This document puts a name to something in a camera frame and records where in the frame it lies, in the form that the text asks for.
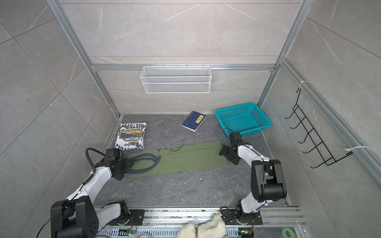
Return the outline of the green tank top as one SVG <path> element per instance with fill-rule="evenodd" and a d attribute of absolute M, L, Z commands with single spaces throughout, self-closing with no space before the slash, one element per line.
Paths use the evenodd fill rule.
<path fill-rule="evenodd" d="M 221 141 L 217 140 L 127 154 L 125 157 L 133 161 L 134 165 L 125 176 L 141 178 L 227 167 L 229 165 L 227 159 L 219 155 L 221 149 Z"/>

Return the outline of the white tank top navy trim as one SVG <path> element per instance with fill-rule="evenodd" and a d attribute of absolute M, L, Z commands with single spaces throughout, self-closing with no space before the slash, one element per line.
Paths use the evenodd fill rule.
<path fill-rule="evenodd" d="M 115 147 L 122 151 L 142 150 L 147 123 L 120 124 Z"/>

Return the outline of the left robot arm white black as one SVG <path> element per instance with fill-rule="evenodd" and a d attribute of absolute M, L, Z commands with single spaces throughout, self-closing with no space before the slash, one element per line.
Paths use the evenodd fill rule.
<path fill-rule="evenodd" d="M 121 181 L 134 162 L 117 148 L 101 152 L 86 148 L 86 158 L 92 168 L 86 180 L 65 200 L 55 202 L 51 217 L 53 238 L 94 238 L 109 223 L 126 224 L 131 218 L 125 201 L 117 201 L 96 210 L 93 202 L 103 186 L 112 178 Z"/>

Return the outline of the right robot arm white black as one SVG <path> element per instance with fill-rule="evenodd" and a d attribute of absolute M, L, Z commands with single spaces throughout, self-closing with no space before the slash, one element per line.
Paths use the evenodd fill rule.
<path fill-rule="evenodd" d="M 231 132 L 228 137 L 230 146 L 222 146 L 219 155 L 234 165 L 243 160 L 251 167 L 251 192 L 235 207 L 237 222 L 247 224 L 259 216 L 261 208 L 286 198 L 286 181 L 279 160 L 259 153 L 242 140 L 239 132 Z"/>

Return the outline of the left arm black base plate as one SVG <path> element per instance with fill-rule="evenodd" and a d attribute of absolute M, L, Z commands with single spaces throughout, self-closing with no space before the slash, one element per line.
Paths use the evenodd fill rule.
<path fill-rule="evenodd" d="M 145 210 L 143 209 L 133 209 L 129 210 L 120 222 L 117 222 L 119 226 L 142 226 L 144 220 Z"/>

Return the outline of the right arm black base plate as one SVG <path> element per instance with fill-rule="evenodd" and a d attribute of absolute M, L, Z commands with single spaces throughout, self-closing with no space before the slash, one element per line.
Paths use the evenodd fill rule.
<path fill-rule="evenodd" d="M 262 225 L 262 217 L 260 212 L 245 214 L 236 211 L 236 209 L 230 209 L 228 207 L 221 207 L 219 209 L 221 217 L 226 225 Z"/>

